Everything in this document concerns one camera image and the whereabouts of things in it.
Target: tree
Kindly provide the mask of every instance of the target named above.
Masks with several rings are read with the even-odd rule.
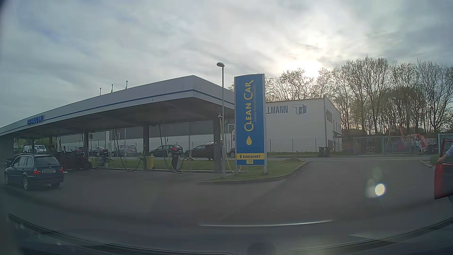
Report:
[[[426,101],[426,117],[434,132],[450,122],[453,102],[453,67],[432,61],[417,62],[420,88]]]

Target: red car door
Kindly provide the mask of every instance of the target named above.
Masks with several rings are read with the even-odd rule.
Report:
[[[452,140],[443,140],[440,156],[453,145]],[[447,158],[442,164],[437,164],[434,172],[434,199],[453,195],[453,157]]]

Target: lamp post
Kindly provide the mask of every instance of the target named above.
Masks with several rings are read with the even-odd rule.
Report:
[[[223,97],[224,94],[224,88],[225,88],[225,83],[224,83],[224,70],[225,70],[225,64],[222,62],[217,63],[218,67],[222,68],[222,174],[225,174],[225,164],[226,164],[226,140],[225,140],[225,99]]]

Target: yellow arrow sign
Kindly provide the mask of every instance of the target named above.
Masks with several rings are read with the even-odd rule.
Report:
[[[264,153],[238,153],[236,159],[264,159]]]

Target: sun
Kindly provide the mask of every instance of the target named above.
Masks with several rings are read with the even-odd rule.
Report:
[[[321,67],[321,63],[317,61],[296,60],[284,63],[283,71],[302,68],[305,69],[305,74],[307,76],[318,77],[318,71]]]

